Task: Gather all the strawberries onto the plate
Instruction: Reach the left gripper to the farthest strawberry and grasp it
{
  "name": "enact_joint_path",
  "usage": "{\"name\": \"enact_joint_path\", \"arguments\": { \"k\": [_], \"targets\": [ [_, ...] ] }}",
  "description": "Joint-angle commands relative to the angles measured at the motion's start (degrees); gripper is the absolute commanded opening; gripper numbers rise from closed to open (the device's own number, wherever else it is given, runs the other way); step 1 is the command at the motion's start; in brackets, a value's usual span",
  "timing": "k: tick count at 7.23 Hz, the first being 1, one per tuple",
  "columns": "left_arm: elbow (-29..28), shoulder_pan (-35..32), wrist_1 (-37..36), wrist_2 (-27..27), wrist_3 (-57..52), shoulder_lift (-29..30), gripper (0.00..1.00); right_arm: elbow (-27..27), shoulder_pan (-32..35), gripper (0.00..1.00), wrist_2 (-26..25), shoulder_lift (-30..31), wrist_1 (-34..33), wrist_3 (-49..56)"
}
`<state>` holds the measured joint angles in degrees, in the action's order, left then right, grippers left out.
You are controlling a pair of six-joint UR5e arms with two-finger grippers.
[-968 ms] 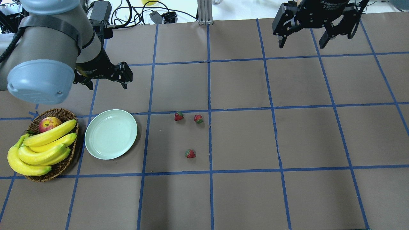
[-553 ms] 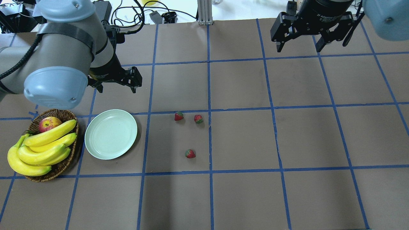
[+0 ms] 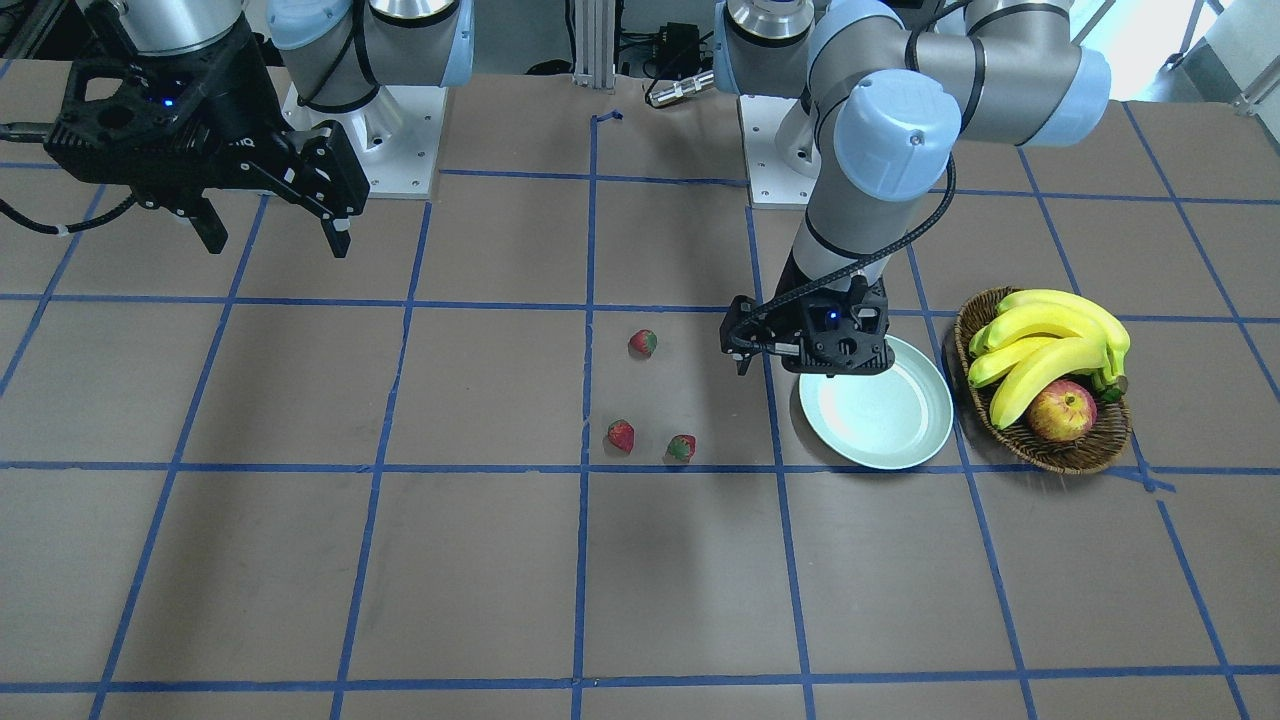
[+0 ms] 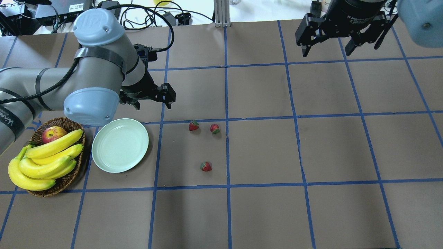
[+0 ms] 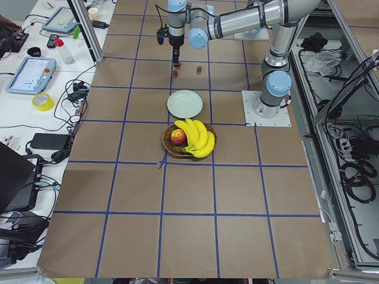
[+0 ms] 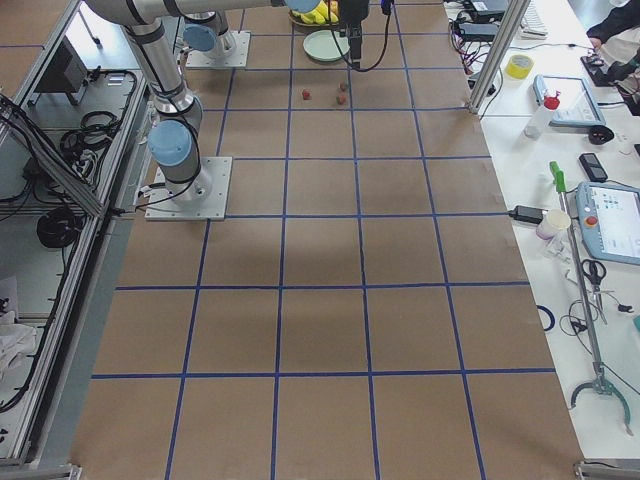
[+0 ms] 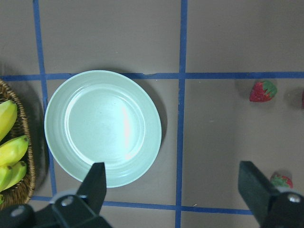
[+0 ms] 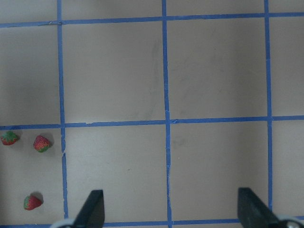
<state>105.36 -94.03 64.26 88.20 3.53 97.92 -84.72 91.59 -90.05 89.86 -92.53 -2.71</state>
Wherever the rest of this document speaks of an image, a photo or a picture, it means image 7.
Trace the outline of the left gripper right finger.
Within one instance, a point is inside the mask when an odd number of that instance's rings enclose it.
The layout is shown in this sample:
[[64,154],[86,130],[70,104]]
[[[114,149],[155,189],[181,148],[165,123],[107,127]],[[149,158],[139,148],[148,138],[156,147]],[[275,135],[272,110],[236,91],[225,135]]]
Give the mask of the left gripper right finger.
[[253,162],[239,163],[238,191],[261,228],[304,226],[304,196],[274,186]]

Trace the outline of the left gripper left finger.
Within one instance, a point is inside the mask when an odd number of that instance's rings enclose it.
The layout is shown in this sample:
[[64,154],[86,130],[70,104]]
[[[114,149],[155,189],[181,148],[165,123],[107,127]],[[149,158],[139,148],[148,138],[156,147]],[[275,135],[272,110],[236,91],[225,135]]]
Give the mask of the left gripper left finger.
[[75,193],[61,195],[52,204],[59,228],[110,228],[100,216],[106,196],[106,174],[103,162],[94,163]]

